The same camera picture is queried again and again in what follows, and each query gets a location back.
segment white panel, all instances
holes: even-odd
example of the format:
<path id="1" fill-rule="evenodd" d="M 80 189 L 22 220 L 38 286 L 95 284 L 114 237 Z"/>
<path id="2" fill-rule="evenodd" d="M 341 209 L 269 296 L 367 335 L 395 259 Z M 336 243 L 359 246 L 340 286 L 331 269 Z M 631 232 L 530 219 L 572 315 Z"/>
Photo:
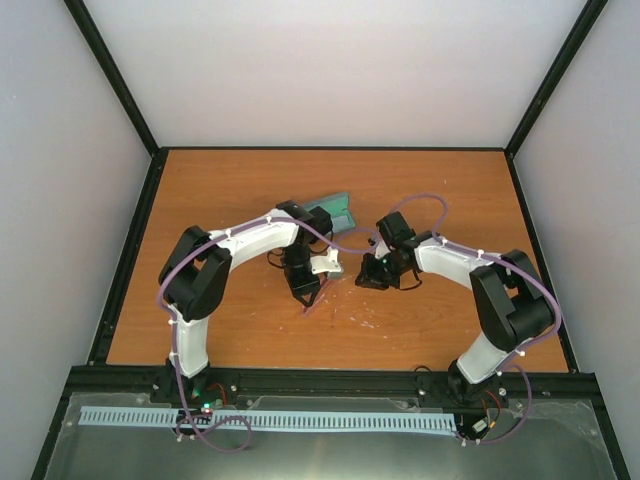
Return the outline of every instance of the white panel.
<path id="1" fill-rule="evenodd" d="M 14 480 L 86 361 L 149 161 L 61 1 L 3 5 L 0 156 L 0 477 Z"/>
<path id="2" fill-rule="evenodd" d="M 507 144 L 584 0 L 89 0 L 163 145 Z"/>
<path id="3" fill-rule="evenodd" d="M 516 163 L 581 369 L 640 478 L 639 2 L 609 2 Z"/>

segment wooden table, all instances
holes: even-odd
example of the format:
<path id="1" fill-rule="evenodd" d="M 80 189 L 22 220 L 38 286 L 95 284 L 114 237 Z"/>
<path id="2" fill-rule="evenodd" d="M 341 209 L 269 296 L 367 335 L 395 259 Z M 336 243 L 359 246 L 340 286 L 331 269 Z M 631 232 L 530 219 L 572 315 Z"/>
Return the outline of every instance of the wooden table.
<path id="1" fill-rule="evenodd" d="M 125 298 L 108 363 L 162 364 L 170 349 L 167 316 L 154 297 L 158 273 L 191 225 L 237 225 L 276 203 L 304 203 L 347 191 L 358 225 L 374 226 L 389 208 L 417 192 L 448 199 L 441 232 L 453 241 L 533 258 L 501 152 L 172 150 Z M 417 231 L 440 215 L 436 202 L 403 208 Z M 366 246 L 354 235 L 344 244 Z M 423 274 L 414 291 L 357 288 L 361 256 L 341 254 L 344 277 L 311 315 L 301 313 L 282 271 L 257 258 L 238 267 L 211 317 L 213 366 L 444 370 L 480 333 L 471 292 Z M 566 371 L 557 339 L 522 360 L 532 371 Z"/>

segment black metal frame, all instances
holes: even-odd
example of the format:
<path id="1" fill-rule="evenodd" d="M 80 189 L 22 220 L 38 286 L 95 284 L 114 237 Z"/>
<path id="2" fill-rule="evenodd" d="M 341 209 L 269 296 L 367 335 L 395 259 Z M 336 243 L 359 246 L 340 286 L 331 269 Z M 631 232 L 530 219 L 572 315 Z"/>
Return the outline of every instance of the black metal frame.
<path id="1" fill-rule="evenodd" d="M 238 150 L 466 150 L 466 151 L 503 151 L 511 180 L 520 203 L 527 232 L 542 279 L 553 291 L 549 271 L 547 269 L 540 243 L 535 232 L 524 194 L 515 168 L 515 156 L 526 136 L 540 116 L 551 94 L 560 82 L 565 71 L 582 45 L 591 27 L 606 5 L 607 0 L 587 0 L 566 41 L 562 45 L 556 59 L 551 65 L 540 88 L 518 124 L 514 134 L 505 148 L 384 148 L 384 147 L 164 147 L 159 148 L 149 130 L 142 113 L 137 107 L 122 75 L 120 74 L 106 44 L 104 43 L 91 15 L 82 0 L 65 0 L 69 12 L 75 19 L 89 47 L 103 69 L 115 94 L 122 103 L 140 139 L 151 155 L 147 177 L 131 221 L 129 233 L 120 257 L 105 309 L 95 336 L 87 366 L 74 367 L 69 374 L 60 403 L 56 409 L 49 434 L 40 453 L 32 479 L 44 478 L 47 465 L 60 431 L 69 398 L 80 392 L 145 392 L 158 401 L 170 401 L 177 405 L 177 399 L 171 394 L 164 398 L 158 383 L 171 382 L 171 371 L 167 367 L 108 366 L 105 364 L 113 334 L 124 302 L 124 296 L 131 279 L 136 257 L 144 236 L 144 231 L 151 213 L 151 207 L 162 176 L 163 168 L 171 149 L 238 149 Z M 584 399 L 592 403 L 602 434 L 605 438 L 609 455 L 614 464 L 616 474 L 627 479 L 624 458 L 620 451 L 609 415 L 607 413 L 598 383 L 593 374 L 579 373 L 571 343 L 563 326 L 560 330 L 560 341 L 565 359 L 571 373 L 564 374 L 530 374 L 534 398 L 574 398 Z M 416 380 L 440 385 L 445 381 L 445 372 L 378 372 L 378 371 L 316 371 L 316 370 L 251 370 L 251 369 L 209 369 L 215 373 L 227 387 L 236 386 L 232 401 L 242 406 L 243 399 L 262 395 L 296 395 L 296 396 L 370 396 L 416 399 L 420 406 L 443 408 L 447 412 L 465 414 L 475 412 L 477 405 L 460 407 L 451 402 L 447 396 L 428 394 L 416 395 Z M 522 379 L 517 374 L 505 374 L 494 380 L 504 386 L 514 397 L 526 396 Z"/>

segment brown table surface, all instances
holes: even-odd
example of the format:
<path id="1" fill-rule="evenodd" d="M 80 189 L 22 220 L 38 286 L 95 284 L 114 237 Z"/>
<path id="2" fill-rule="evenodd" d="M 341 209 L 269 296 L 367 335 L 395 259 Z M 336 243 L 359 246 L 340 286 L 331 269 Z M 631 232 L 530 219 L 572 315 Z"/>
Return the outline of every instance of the brown table surface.
<path id="1" fill-rule="evenodd" d="M 185 228 L 230 227 L 283 200 L 304 203 L 341 191 L 349 192 L 362 226 L 374 226 L 410 194 L 439 193 L 450 204 L 443 235 L 487 251 L 520 248 L 533 258 L 501 152 L 172 150 L 108 363 L 162 364 L 167 358 L 169 325 L 154 297 L 158 273 Z M 440 215 L 440 205 L 418 200 L 402 211 L 423 231 Z M 354 235 L 344 245 L 364 248 L 365 240 Z M 413 291 L 357 288 L 362 256 L 340 255 L 344 277 L 307 317 L 282 271 L 265 257 L 234 270 L 209 324 L 211 364 L 401 370 L 424 364 L 444 370 L 480 333 L 473 295 L 464 287 L 422 274 L 424 284 Z M 532 371 L 566 371 L 557 339 L 533 347 L 521 363 Z"/>

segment gray wall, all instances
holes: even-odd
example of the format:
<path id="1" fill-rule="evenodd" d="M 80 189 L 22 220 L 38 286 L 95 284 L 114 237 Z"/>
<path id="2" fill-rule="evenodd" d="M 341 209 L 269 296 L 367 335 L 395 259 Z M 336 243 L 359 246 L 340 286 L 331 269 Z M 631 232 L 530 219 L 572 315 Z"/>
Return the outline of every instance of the gray wall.
<path id="1" fill-rule="evenodd" d="M 84 363 L 148 156 L 62 1 L 0 15 L 0 476 L 31 474 Z"/>
<path id="2" fill-rule="evenodd" d="M 516 158 L 580 368 L 640 478 L 640 2 L 611 1 Z"/>
<path id="3" fill-rule="evenodd" d="M 162 145 L 506 145 L 585 0 L 87 0 Z"/>

